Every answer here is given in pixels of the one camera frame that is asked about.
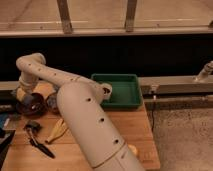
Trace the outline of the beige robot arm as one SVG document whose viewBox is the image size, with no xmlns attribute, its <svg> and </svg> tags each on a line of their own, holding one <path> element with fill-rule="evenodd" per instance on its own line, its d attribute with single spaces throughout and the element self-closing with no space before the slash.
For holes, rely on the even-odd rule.
<svg viewBox="0 0 213 171">
<path fill-rule="evenodd" d="M 16 66 L 25 92 L 32 91 L 39 78 L 59 87 L 60 114 L 93 171 L 145 171 L 100 106 L 107 98 L 106 85 L 48 67 L 41 53 L 19 57 Z"/>
</svg>

